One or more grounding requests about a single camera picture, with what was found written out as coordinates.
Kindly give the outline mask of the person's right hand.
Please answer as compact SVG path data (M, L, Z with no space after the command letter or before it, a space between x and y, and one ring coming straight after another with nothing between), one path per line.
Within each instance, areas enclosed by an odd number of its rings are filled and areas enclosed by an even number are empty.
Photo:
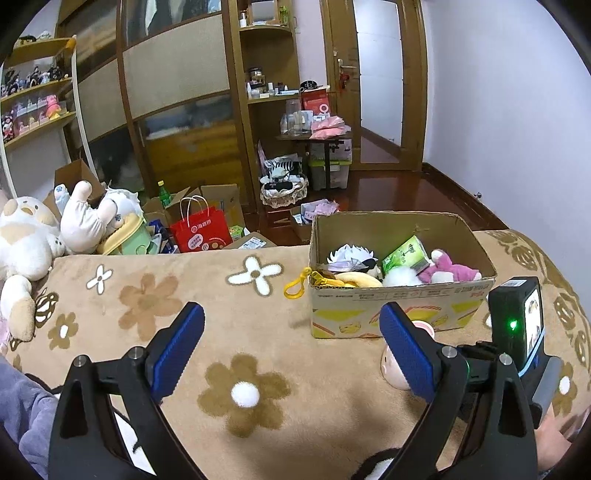
M580 436L589 414L590 408L587 408L581 415L570 418L560 426L553 406L549 406L546 416L535 430L540 475L550 471L564 457L572 443Z

